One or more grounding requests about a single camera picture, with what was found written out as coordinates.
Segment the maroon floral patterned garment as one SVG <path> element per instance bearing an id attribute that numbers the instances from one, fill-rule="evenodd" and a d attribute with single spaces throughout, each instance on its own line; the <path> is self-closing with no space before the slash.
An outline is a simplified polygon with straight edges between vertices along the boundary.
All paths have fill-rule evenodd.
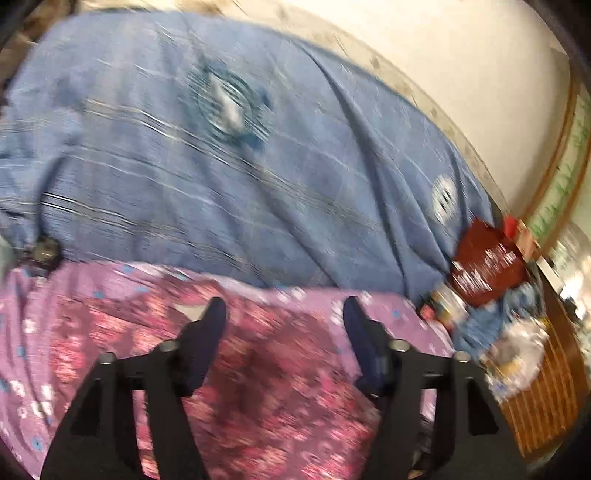
<path id="1" fill-rule="evenodd" d="M 45 479 L 356 479 L 379 413 L 322 318 L 173 282 L 67 299 Z"/>

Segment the blue plaid quilt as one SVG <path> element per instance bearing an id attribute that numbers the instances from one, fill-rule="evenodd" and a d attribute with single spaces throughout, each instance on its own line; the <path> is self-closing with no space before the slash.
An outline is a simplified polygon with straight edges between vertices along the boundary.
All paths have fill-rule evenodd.
<path id="1" fill-rule="evenodd" d="M 421 299 L 496 207 L 452 141 L 310 42 L 181 12 L 80 14 L 7 92 L 1 233 L 72 260 Z"/>

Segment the clutter of small items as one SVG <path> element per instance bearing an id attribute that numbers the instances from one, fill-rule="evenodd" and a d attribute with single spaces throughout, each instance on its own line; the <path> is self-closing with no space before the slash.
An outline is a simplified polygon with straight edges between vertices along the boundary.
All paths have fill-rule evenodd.
<path id="1" fill-rule="evenodd" d="M 441 323 L 453 348 L 485 369 L 497 400 L 517 395 L 537 378 L 549 338 L 538 285 L 524 282 L 497 300 L 472 307 L 449 285 L 440 284 L 422 303 L 419 315 Z"/>

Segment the lilac floral bed sheet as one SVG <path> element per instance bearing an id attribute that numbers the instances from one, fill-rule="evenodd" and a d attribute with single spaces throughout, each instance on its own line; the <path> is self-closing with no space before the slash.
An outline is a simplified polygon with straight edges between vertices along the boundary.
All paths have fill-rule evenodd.
<path id="1" fill-rule="evenodd" d="M 256 288 L 145 263 L 65 263 L 1 286 L 1 437 L 38 476 L 99 354 L 149 352 L 224 299 L 228 323 L 204 385 L 184 400 L 214 479 L 355 479 L 379 422 L 356 389 L 342 323 L 348 292 Z"/>

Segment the brown wooden cabinet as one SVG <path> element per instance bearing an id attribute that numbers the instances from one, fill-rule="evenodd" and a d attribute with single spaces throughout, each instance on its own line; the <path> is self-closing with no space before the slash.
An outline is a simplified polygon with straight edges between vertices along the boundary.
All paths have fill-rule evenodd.
<path id="1" fill-rule="evenodd" d="M 541 370 L 528 389 L 501 405 L 528 463 L 550 454 L 568 436 L 590 392 L 572 323 L 548 280 L 541 282 L 549 334 Z"/>

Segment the dark red packet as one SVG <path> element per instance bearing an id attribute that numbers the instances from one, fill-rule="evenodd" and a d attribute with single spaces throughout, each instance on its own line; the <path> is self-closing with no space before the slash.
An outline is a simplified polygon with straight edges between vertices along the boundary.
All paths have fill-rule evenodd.
<path id="1" fill-rule="evenodd" d="M 476 219 L 458 245 L 449 284 L 470 306 L 480 307 L 527 281 L 527 264 L 502 230 Z"/>

